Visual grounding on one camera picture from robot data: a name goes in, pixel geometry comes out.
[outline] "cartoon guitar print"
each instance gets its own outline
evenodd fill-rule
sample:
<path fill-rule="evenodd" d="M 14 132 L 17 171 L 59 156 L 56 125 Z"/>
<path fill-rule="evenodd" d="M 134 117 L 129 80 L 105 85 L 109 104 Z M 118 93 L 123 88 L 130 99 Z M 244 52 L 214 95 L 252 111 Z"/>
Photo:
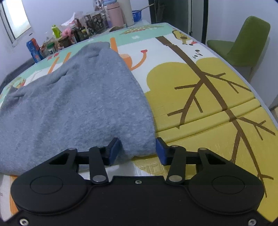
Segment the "cartoon guitar print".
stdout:
<path fill-rule="evenodd" d="M 119 53 L 116 39 L 111 38 L 110 43 L 111 43 L 111 49 L 113 49 L 115 52 Z M 131 59 L 130 55 L 123 53 L 123 54 L 120 54 L 120 57 L 125 61 L 129 70 L 133 71 L 136 68 L 139 68 L 147 59 L 147 50 L 141 50 L 141 53 L 143 53 L 143 57 L 142 57 L 141 61 L 138 64 L 136 64 L 134 67 L 132 66 L 132 59 Z"/>
<path fill-rule="evenodd" d="M 176 39 L 181 40 L 183 45 L 190 45 L 193 46 L 197 42 L 192 41 L 191 43 L 187 44 L 186 41 L 191 40 L 189 37 L 187 37 L 184 33 L 181 33 L 177 30 L 172 31 L 173 35 L 175 36 Z"/>

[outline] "green chair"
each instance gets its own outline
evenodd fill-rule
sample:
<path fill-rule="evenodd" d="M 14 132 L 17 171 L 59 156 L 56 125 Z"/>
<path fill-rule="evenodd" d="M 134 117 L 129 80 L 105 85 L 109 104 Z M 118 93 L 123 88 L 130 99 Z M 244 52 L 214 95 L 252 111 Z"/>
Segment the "green chair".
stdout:
<path fill-rule="evenodd" d="M 255 67 L 265 46 L 270 24 L 255 16 L 244 22 L 235 42 L 208 40 L 207 45 L 235 67 Z"/>

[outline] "pink plush toy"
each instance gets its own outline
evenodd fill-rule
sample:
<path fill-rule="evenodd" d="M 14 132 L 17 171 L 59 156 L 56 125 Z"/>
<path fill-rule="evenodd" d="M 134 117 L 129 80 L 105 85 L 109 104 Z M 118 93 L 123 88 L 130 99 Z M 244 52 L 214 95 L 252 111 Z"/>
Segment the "pink plush toy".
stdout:
<path fill-rule="evenodd" d="M 70 28 L 66 28 L 63 32 L 62 32 L 62 36 L 69 36 L 69 38 L 71 39 L 71 30 Z"/>

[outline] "blue basket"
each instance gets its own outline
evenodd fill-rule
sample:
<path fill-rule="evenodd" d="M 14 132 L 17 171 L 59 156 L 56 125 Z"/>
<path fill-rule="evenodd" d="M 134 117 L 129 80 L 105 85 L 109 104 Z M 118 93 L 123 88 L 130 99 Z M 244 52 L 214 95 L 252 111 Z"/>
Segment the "blue basket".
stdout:
<path fill-rule="evenodd" d="M 133 10 L 132 11 L 134 22 L 138 22 L 142 18 L 142 11 Z"/>

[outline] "jar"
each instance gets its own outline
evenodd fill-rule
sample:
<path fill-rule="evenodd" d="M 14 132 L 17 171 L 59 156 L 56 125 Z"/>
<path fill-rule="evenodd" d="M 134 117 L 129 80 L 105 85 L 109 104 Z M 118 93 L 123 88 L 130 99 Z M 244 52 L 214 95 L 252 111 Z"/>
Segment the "jar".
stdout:
<path fill-rule="evenodd" d="M 50 55 L 53 54 L 53 53 L 56 53 L 54 42 L 49 43 L 46 48 L 47 48 Z"/>
<path fill-rule="evenodd" d="M 86 39 L 89 38 L 88 33 L 87 33 L 87 30 L 86 30 L 85 27 L 82 27 L 82 28 L 81 28 L 81 32 L 82 32 L 82 34 L 83 34 L 84 40 L 86 40 Z"/>
<path fill-rule="evenodd" d="M 69 39 L 69 36 L 59 38 L 58 42 L 60 44 L 61 49 L 71 46 L 71 40 Z"/>

